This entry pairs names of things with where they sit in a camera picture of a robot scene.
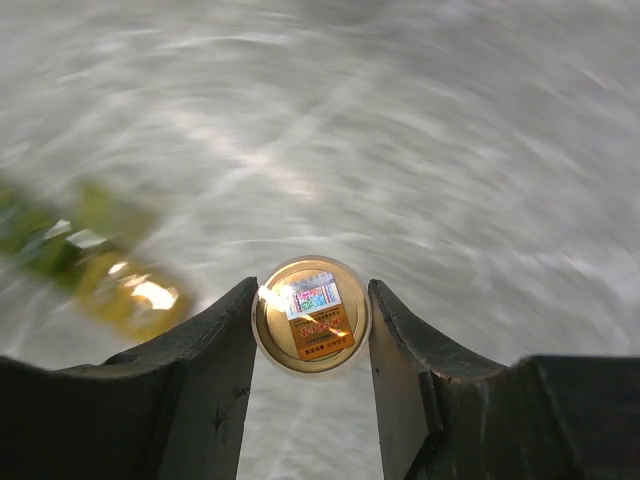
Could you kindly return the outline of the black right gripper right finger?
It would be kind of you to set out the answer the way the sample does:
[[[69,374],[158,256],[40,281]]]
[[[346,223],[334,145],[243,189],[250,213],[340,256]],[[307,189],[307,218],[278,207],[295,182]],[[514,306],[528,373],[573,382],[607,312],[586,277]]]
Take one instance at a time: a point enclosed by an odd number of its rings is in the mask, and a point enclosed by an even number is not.
[[[491,361],[369,284],[369,339],[388,479],[635,479],[639,361]]]

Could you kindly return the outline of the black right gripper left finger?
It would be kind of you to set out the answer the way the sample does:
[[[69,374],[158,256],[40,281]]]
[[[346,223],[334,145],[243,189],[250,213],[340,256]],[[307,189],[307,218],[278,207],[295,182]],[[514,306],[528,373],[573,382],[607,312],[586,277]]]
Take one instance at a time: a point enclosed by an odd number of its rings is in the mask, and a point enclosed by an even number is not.
[[[256,343],[257,281],[99,365],[1,361],[5,479],[233,479]]]

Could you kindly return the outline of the gold bottle cap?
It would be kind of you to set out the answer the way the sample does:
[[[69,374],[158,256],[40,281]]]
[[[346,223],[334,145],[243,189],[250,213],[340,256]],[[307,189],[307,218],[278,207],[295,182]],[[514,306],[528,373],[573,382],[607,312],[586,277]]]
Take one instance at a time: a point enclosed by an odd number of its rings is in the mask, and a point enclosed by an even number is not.
[[[366,350],[371,300],[351,267],[326,256],[300,256],[278,265],[259,285],[251,327],[277,368],[326,379],[352,368]]]

